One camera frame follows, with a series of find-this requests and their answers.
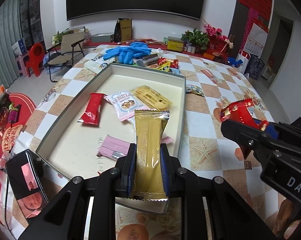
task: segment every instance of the tile floor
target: tile floor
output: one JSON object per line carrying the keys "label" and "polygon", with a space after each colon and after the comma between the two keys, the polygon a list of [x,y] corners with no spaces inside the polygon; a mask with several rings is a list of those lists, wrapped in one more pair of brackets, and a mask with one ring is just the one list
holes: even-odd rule
{"label": "tile floor", "polygon": [[265,78],[260,77],[258,80],[251,81],[252,86],[255,88],[257,93],[260,95],[261,99],[265,103],[269,112],[271,113],[275,122],[285,122],[290,123],[287,118],[283,107],[279,104],[275,95],[269,91],[271,83],[269,83]]}
{"label": "tile floor", "polygon": [[[69,68],[64,67],[61,71],[52,73],[52,80],[60,80],[68,70]],[[19,77],[8,89],[10,93],[22,93],[29,96],[38,106],[53,85],[54,83],[49,80],[49,74],[42,70],[39,77],[34,74],[30,77]]]}

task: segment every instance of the calendar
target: calendar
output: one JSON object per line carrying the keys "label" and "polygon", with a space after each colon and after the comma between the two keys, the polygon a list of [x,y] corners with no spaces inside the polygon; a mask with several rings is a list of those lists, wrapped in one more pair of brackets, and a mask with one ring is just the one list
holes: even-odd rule
{"label": "calendar", "polygon": [[260,57],[263,52],[266,39],[267,33],[254,23],[247,37],[243,51]]}

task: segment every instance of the gray box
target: gray box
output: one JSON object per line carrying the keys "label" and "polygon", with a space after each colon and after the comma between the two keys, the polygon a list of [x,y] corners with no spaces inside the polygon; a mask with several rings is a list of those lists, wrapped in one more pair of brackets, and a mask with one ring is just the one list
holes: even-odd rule
{"label": "gray box", "polygon": [[92,37],[92,43],[113,42],[113,41],[114,41],[113,33],[99,33]]}

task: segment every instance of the brown paper bag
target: brown paper bag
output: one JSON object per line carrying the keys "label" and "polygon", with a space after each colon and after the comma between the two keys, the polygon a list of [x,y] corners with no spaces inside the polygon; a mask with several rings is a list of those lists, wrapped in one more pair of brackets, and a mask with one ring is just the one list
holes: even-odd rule
{"label": "brown paper bag", "polygon": [[132,19],[126,19],[120,21],[121,26],[121,41],[127,41],[132,38]]}
{"label": "brown paper bag", "polygon": [[114,41],[123,42],[132,39],[132,19],[119,18],[114,32]]}

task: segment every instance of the gold snack wrapper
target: gold snack wrapper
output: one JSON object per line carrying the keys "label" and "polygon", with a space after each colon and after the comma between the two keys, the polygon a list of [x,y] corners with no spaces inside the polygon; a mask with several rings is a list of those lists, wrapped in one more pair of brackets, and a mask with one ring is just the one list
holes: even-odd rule
{"label": "gold snack wrapper", "polygon": [[167,198],[160,169],[160,139],[169,111],[136,110],[136,170],[133,195],[145,200]]}
{"label": "gold snack wrapper", "polygon": [[146,85],[133,89],[131,93],[151,109],[166,111],[172,105],[171,101]]}

